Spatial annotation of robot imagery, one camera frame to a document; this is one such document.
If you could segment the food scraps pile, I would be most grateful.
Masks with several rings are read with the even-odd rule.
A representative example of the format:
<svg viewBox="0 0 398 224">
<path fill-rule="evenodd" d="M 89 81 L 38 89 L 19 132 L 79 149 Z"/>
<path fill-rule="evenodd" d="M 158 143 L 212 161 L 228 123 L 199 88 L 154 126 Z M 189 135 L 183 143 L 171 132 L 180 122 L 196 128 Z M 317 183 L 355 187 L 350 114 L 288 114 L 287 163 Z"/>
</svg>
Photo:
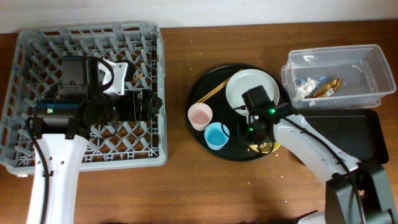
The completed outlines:
<svg viewBox="0 0 398 224">
<path fill-rule="evenodd" d="M 273 143 L 265 142 L 261 145 L 253 145 L 252 148 L 256 152 L 261 152 L 263 154 L 266 154 L 266 153 L 271 152 L 274 147 L 273 147 Z"/>
</svg>

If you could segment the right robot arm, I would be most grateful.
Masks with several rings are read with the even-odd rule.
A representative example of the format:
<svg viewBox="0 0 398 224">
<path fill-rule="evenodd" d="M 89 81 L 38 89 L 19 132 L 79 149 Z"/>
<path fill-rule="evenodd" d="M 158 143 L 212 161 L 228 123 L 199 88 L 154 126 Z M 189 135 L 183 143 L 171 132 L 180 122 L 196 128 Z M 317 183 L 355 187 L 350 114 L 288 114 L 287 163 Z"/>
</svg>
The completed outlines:
<svg viewBox="0 0 398 224">
<path fill-rule="evenodd" d="M 253 108 L 249 124 L 297 156 L 325 187 L 325 209 L 296 223 L 397 223 L 397 207 L 386 170 L 363 163 L 327 140 L 297 110 L 284 103 Z"/>
</svg>

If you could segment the yellow bowl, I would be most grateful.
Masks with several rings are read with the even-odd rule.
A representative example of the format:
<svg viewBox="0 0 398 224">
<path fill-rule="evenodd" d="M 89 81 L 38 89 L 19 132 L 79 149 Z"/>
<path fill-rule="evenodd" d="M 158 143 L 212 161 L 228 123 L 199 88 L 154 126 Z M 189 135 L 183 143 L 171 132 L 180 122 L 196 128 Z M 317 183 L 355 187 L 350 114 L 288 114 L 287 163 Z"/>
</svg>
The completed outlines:
<svg viewBox="0 0 398 224">
<path fill-rule="evenodd" d="M 252 144 L 249 145 L 250 150 L 253 150 L 255 152 L 260 152 L 262 154 L 269 154 L 271 152 L 274 152 L 280 148 L 280 144 L 278 142 L 265 142 L 264 144 L 261 144 L 258 146 L 257 144 Z"/>
</svg>

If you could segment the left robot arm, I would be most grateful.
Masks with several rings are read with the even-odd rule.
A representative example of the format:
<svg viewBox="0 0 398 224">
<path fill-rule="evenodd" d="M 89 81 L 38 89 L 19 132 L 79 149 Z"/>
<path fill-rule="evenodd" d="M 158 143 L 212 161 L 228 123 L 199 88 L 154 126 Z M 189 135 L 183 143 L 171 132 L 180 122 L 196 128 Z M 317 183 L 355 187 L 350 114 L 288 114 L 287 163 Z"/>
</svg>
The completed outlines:
<svg viewBox="0 0 398 224">
<path fill-rule="evenodd" d="M 44 98 L 25 126 L 35 149 L 28 223 L 73 223 L 80 166 L 95 124 L 150 121 L 163 101 L 150 90 Z"/>
</svg>

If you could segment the blue plastic cup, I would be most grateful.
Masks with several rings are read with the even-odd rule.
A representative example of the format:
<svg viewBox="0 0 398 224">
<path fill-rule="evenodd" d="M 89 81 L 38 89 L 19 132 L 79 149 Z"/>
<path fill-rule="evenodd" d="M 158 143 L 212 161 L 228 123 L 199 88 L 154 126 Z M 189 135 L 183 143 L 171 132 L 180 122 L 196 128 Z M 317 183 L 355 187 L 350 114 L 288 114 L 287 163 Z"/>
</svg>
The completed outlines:
<svg viewBox="0 0 398 224">
<path fill-rule="evenodd" d="M 207 146 L 218 151 L 229 141 L 229 129 L 224 124 L 211 123 L 206 127 L 204 136 Z"/>
</svg>

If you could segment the gold snack wrapper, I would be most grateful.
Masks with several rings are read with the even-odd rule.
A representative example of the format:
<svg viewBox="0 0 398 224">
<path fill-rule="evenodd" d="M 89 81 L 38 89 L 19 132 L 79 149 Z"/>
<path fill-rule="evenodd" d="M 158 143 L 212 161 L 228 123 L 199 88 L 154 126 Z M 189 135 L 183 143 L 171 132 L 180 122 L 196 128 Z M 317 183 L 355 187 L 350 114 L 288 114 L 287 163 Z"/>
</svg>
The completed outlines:
<svg viewBox="0 0 398 224">
<path fill-rule="evenodd" d="M 336 78 L 320 87 L 316 87 L 315 91 L 310 94 L 310 98 L 327 98 L 333 95 L 340 88 L 342 83 L 342 78 Z"/>
</svg>

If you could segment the pink plastic cup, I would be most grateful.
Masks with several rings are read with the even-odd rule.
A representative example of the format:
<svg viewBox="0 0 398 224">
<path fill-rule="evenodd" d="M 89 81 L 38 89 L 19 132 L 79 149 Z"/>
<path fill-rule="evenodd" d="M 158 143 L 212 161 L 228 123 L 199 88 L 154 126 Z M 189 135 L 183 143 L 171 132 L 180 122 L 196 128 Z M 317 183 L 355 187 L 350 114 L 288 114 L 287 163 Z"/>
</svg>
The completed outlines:
<svg viewBox="0 0 398 224">
<path fill-rule="evenodd" d="M 213 118 L 213 111 L 205 103 L 195 103 L 189 107 L 187 115 L 193 129 L 204 131 Z"/>
</svg>

